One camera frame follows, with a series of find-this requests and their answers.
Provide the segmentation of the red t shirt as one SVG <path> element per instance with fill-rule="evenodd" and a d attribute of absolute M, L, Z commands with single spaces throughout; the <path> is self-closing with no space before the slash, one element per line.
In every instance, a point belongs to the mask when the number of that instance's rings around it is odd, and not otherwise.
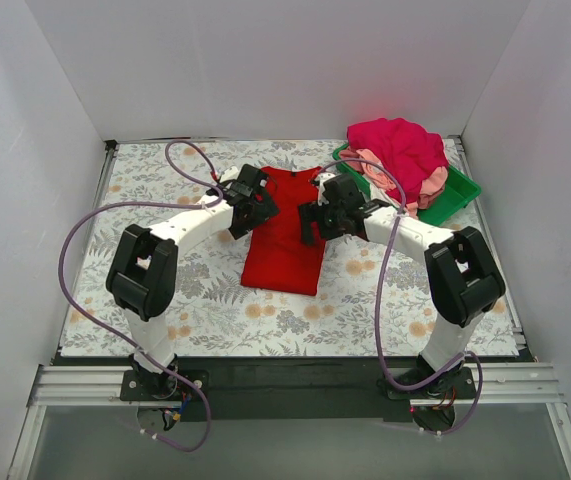
<path fill-rule="evenodd" d="M 290 171 L 264 167 L 262 171 L 268 175 L 267 192 L 279 213 L 252 231 L 240 283 L 247 288 L 314 296 L 318 291 L 325 241 L 314 227 L 314 243 L 302 242 L 298 207 L 317 200 L 318 188 L 312 179 L 318 169 Z"/>

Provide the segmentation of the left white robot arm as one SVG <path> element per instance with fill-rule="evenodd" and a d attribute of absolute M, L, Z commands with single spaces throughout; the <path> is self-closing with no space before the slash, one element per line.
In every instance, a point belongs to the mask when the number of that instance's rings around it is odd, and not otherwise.
<path fill-rule="evenodd" d="M 136 382 L 151 397 L 169 399 L 180 385 L 166 323 L 180 256 L 217 233 L 239 239 L 275 217 L 279 209 L 268 191 L 274 184 L 254 166 L 232 167 L 193 207 L 150 227 L 132 224 L 121 235 L 106 288 L 124 310 Z"/>

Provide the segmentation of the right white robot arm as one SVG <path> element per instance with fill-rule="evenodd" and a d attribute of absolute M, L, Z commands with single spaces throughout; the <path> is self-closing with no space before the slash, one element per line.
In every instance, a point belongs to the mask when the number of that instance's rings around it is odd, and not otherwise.
<path fill-rule="evenodd" d="M 428 343 L 413 368 L 399 376 L 383 371 L 396 392 L 422 391 L 440 397 L 454 384 L 454 373 L 468 356 L 476 326 L 505 294 L 506 285 L 482 233 L 435 227 L 380 199 L 368 200 L 348 174 L 322 172 L 312 181 L 317 200 L 299 208 L 301 239 L 323 240 L 344 235 L 385 246 L 426 269 L 437 319 Z"/>

